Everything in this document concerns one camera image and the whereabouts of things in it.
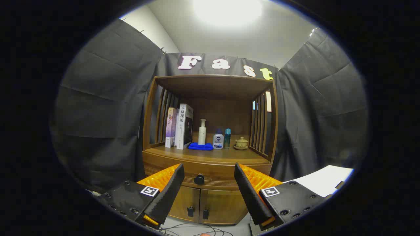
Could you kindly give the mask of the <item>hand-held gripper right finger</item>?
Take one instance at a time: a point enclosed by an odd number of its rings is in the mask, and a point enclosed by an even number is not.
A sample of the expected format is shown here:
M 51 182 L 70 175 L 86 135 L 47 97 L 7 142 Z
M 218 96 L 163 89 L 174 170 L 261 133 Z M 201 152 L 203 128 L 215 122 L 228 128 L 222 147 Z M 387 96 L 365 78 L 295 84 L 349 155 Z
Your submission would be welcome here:
M 234 177 L 255 225 L 261 230 L 294 221 L 326 201 L 297 181 L 283 183 L 236 163 Z

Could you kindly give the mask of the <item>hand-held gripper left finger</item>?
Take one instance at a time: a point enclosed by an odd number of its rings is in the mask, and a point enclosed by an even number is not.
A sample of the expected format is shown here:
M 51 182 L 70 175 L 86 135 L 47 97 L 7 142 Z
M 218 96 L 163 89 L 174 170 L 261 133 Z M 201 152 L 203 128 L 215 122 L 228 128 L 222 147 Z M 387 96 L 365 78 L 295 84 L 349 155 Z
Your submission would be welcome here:
M 138 182 L 123 181 L 97 199 L 130 221 L 159 229 L 172 208 L 184 177 L 184 166 L 178 163 Z

